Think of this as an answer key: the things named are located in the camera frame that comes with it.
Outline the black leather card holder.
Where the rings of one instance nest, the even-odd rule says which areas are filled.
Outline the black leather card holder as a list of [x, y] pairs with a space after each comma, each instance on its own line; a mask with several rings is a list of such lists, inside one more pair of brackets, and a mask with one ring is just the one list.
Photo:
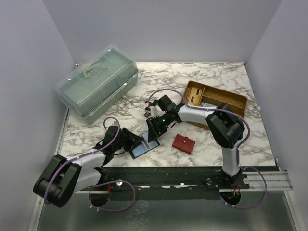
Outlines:
[[148, 142], [148, 131], [142, 133], [140, 137], [144, 138], [144, 140], [141, 142], [139, 146], [137, 146], [135, 149], [131, 150], [129, 153], [133, 159], [136, 159], [143, 154], [151, 151], [152, 149], [158, 147], [160, 143], [158, 140], [154, 140], [152, 142]]

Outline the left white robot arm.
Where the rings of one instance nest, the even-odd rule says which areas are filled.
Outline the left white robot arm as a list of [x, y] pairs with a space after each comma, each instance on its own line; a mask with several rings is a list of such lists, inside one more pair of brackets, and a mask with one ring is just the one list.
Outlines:
[[62, 207], [76, 191], [89, 186], [102, 190], [107, 179], [98, 168], [108, 164], [117, 151], [131, 152], [143, 141], [143, 136], [112, 125], [104, 138], [87, 153], [73, 158], [53, 156], [34, 184], [33, 193], [43, 198], [46, 204]]

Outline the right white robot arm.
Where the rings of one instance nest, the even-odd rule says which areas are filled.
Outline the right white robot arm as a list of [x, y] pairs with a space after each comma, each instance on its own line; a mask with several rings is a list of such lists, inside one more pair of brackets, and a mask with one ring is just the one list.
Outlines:
[[167, 132], [173, 122], [193, 122], [208, 126], [215, 141], [222, 148], [224, 174], [222, 185], [228, 189], [239, 183], [239, 157], [236, 146], [243, 138], [244, 125], [241, 118], [223, 103], [218, 107], [205, 108], [187, 103], [175, 104], [164, 95], [150, 103], [151, 117], [146, 119], [148, 126], [148, 142]]

